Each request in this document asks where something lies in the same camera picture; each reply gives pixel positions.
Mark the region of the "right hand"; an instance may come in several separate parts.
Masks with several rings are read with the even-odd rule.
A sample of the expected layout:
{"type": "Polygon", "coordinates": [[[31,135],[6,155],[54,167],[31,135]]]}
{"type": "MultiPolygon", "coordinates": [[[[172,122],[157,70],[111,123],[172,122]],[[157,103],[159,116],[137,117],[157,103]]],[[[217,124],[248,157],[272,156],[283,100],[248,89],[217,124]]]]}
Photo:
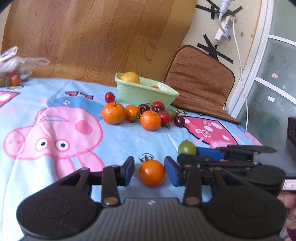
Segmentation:
{"type": "Polygon", "coordinates": [[[288,208],[287,220],[285,226],[287,228],[287,233],[290,240],[295,241],[295,211],[296,211],[296,196],[292,192],[281,192],[278,196],[278,199],[288,208]]]}

